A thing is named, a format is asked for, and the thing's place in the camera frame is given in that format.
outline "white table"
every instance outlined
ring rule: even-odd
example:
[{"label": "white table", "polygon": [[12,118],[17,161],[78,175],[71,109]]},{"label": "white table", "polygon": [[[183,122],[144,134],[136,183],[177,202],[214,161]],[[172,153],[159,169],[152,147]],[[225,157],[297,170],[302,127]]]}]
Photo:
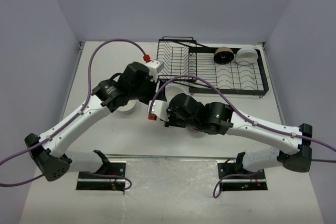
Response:
[{"label": "white table", "polygon": [[[65,115],[85,99],[88,61],[99,44],[85,44]],[[140,45],[155,58],[156,42]],[[122,72],[132,61],[142,61],[133,45],[115,42],[103,47],[93,63],[92,86]],[[280,123],[265,59],[264,65],[270,90],[263,98],[228,97],[242,111]],[[222,102],[216,95],[195,94],[194,98],[204,103]],[[146,105],[137,103],[131,114],[113,113],[83,134],[70,150],[235,157],[239,152],[265,147],[242,137],[165,128],[162,122],[147,120],[146,110]],[[21,223],[323,223],[308,173],[282,167],[268,169],[268,191],[225,192],[218,199],[212,198],[218,180],[215,161],[129,161],[126,173],[134,185],[125,195],[116,191],[76,191],[75,173],[52,183],[40,179],[30,188]]]}]

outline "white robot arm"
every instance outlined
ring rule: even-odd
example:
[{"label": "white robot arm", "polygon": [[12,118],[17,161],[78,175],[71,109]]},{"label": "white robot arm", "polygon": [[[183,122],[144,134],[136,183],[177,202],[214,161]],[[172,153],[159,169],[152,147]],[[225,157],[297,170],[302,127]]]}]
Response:
[{"label": "white robot arm", "polygon": [[[239,153],[234,173],[257,172],[265,168],[283,166],[295,172],[308,172],[311,164],[310,142],[299,136],[312,137],[312,126],[284,126],[255,118],[242,111],[253,123],[220,102],[203,105],[190,95],[178,94],[169,103],[155,100],[151,113],[164,121],[166,127],[192,127],[207,134],[242,136],[270,145],[265,150]],[[260,125],[288,133],[289,136],[267,131]]]},{"label": "white robot arm", "polygon": [[114,81],[114,77],[101,81],[92,90],[87,104],[80,105],[56,126],[39,136],[29,134],[25,138],[27,147],[42,143],[29,153],[46,179],[56,180],[66,172],[96,173],[108,166],[109,162],[101,151],[79,153],[67,149],[89,127],[128,101],[139,100],[148,104],[158,88],[158,73],[163,67],[163,62],[158,60],[146,64],[133,62],[120,74],[118,81]]}]

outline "white wall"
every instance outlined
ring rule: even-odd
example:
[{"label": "white wall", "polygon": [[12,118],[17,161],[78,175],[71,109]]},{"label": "white wall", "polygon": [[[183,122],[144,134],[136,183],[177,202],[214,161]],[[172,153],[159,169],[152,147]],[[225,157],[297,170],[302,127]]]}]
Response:
[{"label": "white wall", "polygon": [[57,0],[77,37],[261,42],[290,0]]},{"label": "white wall", "polygon": [[[56,0],[0,0],[0,159],[60,119],[78,42]],[[2,183],[32,177],[29,155],[0,168]],[[18,223],[29,185],[0,188],[0,222]]]},{"label": "white wall", "polygon": [[[313,125],[313,134],[336,146],[336,2],[291,0],[266,44],[287,124]],[[313,157],[336,159],[317,146]],[[312,164],[310,177],[325,223],[336,220],[336,166]]]}]

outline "purple cable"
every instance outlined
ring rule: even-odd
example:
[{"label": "purple cable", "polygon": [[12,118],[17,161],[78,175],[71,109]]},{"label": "purple cable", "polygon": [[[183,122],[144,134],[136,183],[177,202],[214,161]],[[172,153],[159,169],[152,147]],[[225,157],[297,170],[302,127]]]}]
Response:
[{"label": "purple cable", "polygon": [[240,178],[248,178],[248,177],[252,177],[252,176],[258,175],[259,173],[260,173],[260,171],[257,171],[256,173],[250,173],[250,174],[230,174],[230,175],[226,175],[226,176],[224,176],[223,178],[221,178],[221,179],[217,182],[217,184],[215,185],[214,191],[213,191],[213,193],[212,193],[212,196],[213,196],[215,199],[217,199],[217,198],[221,195],[221,193],[222,193],[222,191],[223,191],[223,188],[221,188],[221,189],[219,190],[218,194],[216,195],[217,187],[220,185],[220,183],[221,183],[223,180],[225,180],[225,179],[227,179],[227,178],[236,178],[236,177],[240,177]]},{"label": "purple cable", "polygon": [[[90,101],[90,97],[91,97],[91,68],[92,68],[92,62],[93,62],[93,59],[94,57],[96,56],[98,50],[100,48],[102,48],[103,46],[105,46],[106,44],[108,43],[111,43],[111,42],[115,42],[115,41],[120,41],[120,42],[128,42],[128,43],[131,43],[133,45],[135,45],[136,47],[138,47],[140,49],[140,51],[143,53],[143,55],[146,55],[145,51],[135,42],[131,41],[131,40],[128,40],[128,39],[111,39],[111,40],[108,40],[108,41],[105,41],[104,43],[100,44],[95,50],[94,52],[92,53],[91,55],[91,58],[90,58],[90,61],[89,61],[89,67],[88,67],[88,94],[86,96],[86,100],[82,106],[82,108],[80,109],[80,111],[83,111],[85,109],[85,107],[88,105],[89,101]],[[72,118],[70,118],[65,124],[63,124],[60,128],[58,128],[55,132],[53,132],[53,134],[50,135],[50,137],[54,137],[55,135],[57,135],[58,133],[60,133],[62,130],[64,130],[70,123],[72,123],[77,117],[79,116],[78,113],[76,113]],[[2,166],[3,164],[5,164],[7,161],[17,157],[17,156],[20,156],[22,154],[25,154],[27,152],[30,152],[32,150],[34,150],[35,148],[43,145],[44,143],[46,143],[47,141],[49,141],[49,139],[44,139],[43,141],[39,142],[38,144],[30,147],[30,148],[27,148],[25,150],[22,150],[18,153],[15,153],[3,160],[0,161],[0,166]],[[131,185],[128,187],[128,188],[125,188],[125,189],[129,189],[131,186],[132,186],[132,182],[128,179],[128,178],[125,178],[125,177],[122,177],[122,176],[117,176],[117,175],[105,175],[105,176],[108,176],[108,178],[111,178],[111,179],[118,179],[118,178],[122,178],[122,179],[125,179],[127,180]],[[15,183],[15,184],[3,184],[3,183],[0,183],[0,187],[14,187],[14,186],[21,186],[21,185],[24,185],[24,184],[27,184],[27,183],[30,183],[32,181],[35,181],[39,178],[43,177],[43,174],[35,177],[35,178],[32,178],[32,179],[29,179],[29,180],[26,180],[26,181],[23,181],[23,182],[20,182],[20,183]]]},{"label": "purple cable", "polygon": [[[202,78],[200,78],[200,77],[198,77],[198,76],[192,76],[192,75],[189,75],[189,74],[184,74],[184,75],[181,75],[181,76],[177,76],[177,77],[173,77],[172,79],[170,79],[170,80],[168,80],[167,82],[165,82],[160,88],[159,88],[159,90],[157,91],[157,93],[154,95],[154,97],[153,97],[153,99],[152,99],[152,102],[151,102],[151,104],[150,104],[150,107],[149,107],[149,115],[151,115],[152,114],[152,109],[153,109],[153,103],[154,103],[154,101],[157,99],[157,97],[158,97],[158,95],[163,91],[163,89],[169,84],[169,83],[171,83],[171,82],[173,82],[173,81],[176,81],[176,80],[178,80],[178,79],[180,79],[180,78],[194,78],[194,79],[197,79],[197,80],[199,80],[199,81],[201,81],[201,82],[203,82],[203,83],[205,83],[205,84],[207,84],[210,88],[212,88],[213,90],[215,90],[216,91],[216,93],[217,94],[219,94],[219,96],[221,97],[221,98],[223,98],[226,102],[227,102],[227,104],[241,117],[241,118],[243,118],[244,120],[246,120],[247,122],[249,122],[249,123],[251,123],[251,124],[253,124],[253,120],[251,120],[250,118],[248,118],[247,116],[244,116],[215,86],[213,86],[211,83],[209,83],[208,81],[206,81],[206,80],[204,80],[204,79],[202,79]],[[262,129],[265,129],[265,130],[267,130],[267,131],[271,131],[271,132],[274,132],[274,133],[277,133],[277,134],[282,134],[282,135],[286,135],[286,136],[291,136],[292,137],[292,135],[290,134],[290,133],[287,133],[287,132],[284,132],[284,131],[279,131],[279,130],[276,130],[276,129],[273,129],[273,128],[271,128],[271,127],[268,127],[268,126],[266,126],[266,125],[263,125],[263,124],[260,124],[260,123],[258,123],[258,125],[257,125],[257,127],[260,127],[260,128],[262,128]],[[329,145],[329,144],[327,144],[327,143],[324,143],[324,142],[322,142],[322,141],[320,141],[320,140],[317,140],[317,139],[315,139],[315,138],[310,138],[310,137],[307,137],[307,136],[301,136],[301,135],[297,135],[296,137],[298,137],[298,138],[301,138],[301,139],[304,139],[304,140],[307,140],[307,141],[311,141],[311,142],[315,142],[315,143],[317,143],[317,144],[320,144],[320,145],[323,145],[323,146],[325,146],[325,147],[327,147],[327,148],[329,148],[329,149],[331,149],[331,150],[333,150],[334,152],[336,152],[336,148],[335,147],[333,147],[333,146],[331,146],[331,145]],[[336,163],[336,161],[335,160],[326,160],[326,159],[312,159],[312,161],[315,161],[315,162],[325,162],[325,163]]]}]

